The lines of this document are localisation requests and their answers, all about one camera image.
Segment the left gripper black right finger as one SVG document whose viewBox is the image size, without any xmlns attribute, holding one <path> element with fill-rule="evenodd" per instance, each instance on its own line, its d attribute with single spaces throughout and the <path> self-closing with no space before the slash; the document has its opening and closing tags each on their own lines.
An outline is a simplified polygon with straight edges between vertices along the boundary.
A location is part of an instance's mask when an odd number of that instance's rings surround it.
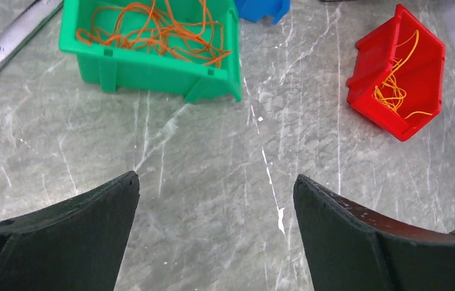
<svg viewBox="0 0 455 291">
<path fill-rule="evenodd" d="M 392 219 L 305 175 L 293 199 L 315 290 L 455 290 L 455 235 Z"/>
</svg>

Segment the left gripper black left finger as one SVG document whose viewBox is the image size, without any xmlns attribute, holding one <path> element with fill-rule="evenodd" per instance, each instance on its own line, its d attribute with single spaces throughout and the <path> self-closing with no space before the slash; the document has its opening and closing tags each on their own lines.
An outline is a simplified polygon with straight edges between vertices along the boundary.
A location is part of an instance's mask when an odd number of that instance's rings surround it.
<svg viewBox="0 0 455 291">
<path fill-rule="evenodd" d="M 113 290 L 140 197 L 129 171 L 0 221 L 0 290 Z"/>
</svg>

